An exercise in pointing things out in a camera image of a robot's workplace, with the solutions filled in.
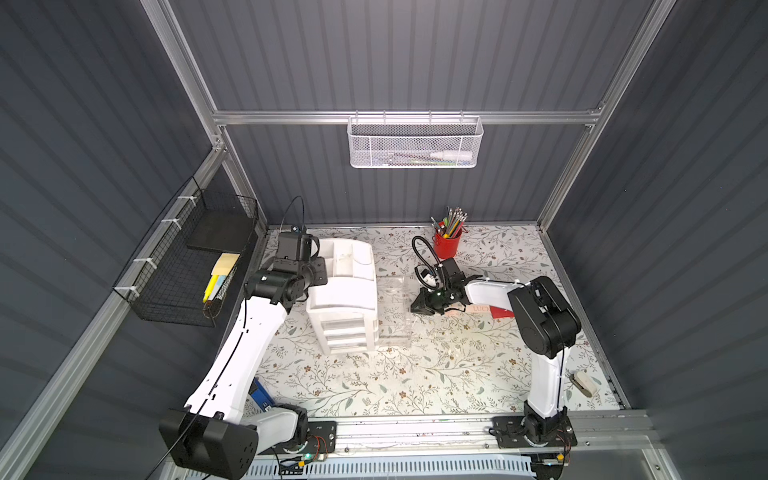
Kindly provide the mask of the red postcard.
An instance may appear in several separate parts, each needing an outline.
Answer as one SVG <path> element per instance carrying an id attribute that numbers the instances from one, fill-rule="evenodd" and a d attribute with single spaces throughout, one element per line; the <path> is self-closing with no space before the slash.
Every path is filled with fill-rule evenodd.
<path id="1" fill-rule="evenodd" d="M 513 311 L 504 308 L 490 306 L 489 311 L 493 319 L 506 319 L 515 317 Z"/>

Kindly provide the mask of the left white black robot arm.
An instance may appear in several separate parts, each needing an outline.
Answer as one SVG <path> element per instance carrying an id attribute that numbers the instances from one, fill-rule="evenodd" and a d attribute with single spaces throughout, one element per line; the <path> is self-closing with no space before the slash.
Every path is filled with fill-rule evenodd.
<path id="1" fill-rule="evenodd" d="M 246 282 L 238 318 L 205 378 L 183 409 L 168 410 L 160 421 L 176 466 L 240 479 L 256 455 L 306 442 L 305 408 L 278 404 L 247 420 L 244 406 L 267 347 L 292 307 L 310 287 L 327 281 L 326 261 L 316 256 L 278 258 Z"/>

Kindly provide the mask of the white plastic drawer organizer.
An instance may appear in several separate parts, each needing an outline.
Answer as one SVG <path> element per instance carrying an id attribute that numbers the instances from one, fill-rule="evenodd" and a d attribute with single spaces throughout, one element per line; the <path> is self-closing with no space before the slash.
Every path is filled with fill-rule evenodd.
<path id="1" fill-rule="evenodd" d="M 306 312 L 324 354 L 374 351 L 379 339 L 372 246 L 340 238 L 319 243 L 327 283 L 309 289 Z"/>

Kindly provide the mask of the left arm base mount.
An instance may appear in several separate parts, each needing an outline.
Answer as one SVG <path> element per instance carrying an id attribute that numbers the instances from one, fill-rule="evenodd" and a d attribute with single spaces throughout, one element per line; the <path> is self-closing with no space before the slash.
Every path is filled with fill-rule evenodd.
<path id="1" fill-rule="evenodd" d="M 336 449 L 338 423 L 336 421 L 310 420 L 306 438 L 302 441 L 288 441 L 270 447 L 262 452 L 278 455 L 330 454 Z"/>

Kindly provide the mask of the clear plastic drawer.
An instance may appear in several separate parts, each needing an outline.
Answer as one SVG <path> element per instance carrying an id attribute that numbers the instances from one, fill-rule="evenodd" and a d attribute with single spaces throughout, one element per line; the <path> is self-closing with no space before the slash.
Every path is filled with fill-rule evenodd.
<path id="1" fill-rule="evenodd" d="M 416 316 L 411 312 L 410 307 L 417 294 L 417 284 L 408 276 L 377 278 L 380 348 L 407 348 L 411 345 Z"/>

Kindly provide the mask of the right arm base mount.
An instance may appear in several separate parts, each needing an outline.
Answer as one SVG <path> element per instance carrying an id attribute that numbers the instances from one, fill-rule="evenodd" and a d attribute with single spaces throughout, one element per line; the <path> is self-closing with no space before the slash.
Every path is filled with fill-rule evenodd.
<path id="1" fill-rule="evenodd" d="M 578 445 L 575 430 L 565 412 L 540 418 L 535 413 L 492 418 L 489 433 L 499 448 L 560 448 Z"/>

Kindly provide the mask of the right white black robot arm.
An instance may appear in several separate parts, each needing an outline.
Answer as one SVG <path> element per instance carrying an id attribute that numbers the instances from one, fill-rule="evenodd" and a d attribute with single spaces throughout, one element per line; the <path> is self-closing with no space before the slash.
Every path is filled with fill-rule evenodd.
<path id="1" fill-rule="evenodd" d="M 410 311 L 442 315 L 455 303 L 487 305 L 514 314 L 520 336 L 534 354 L 526 421 L 540 432 L 556 428 L 567 416 L 562 402 L 565 365 L 582 324 L 554 281 L 539 276 L 528 282 L 506 282 L 473 275 L 451 286 L 421 287 Z"/>

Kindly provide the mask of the cream floral postcard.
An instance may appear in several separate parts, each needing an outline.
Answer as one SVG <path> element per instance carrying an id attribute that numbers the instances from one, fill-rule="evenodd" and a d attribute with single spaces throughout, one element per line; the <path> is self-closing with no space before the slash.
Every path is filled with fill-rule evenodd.
<path id="1" fill-rule="evenodd" d="M 467 312 L 467 307 L 463 306 L 462 308 L 458 307 L 450 307 L 445 310 L 444 315 L 447 317 L 457 317 L 461 314 L 465 314 Z"/>

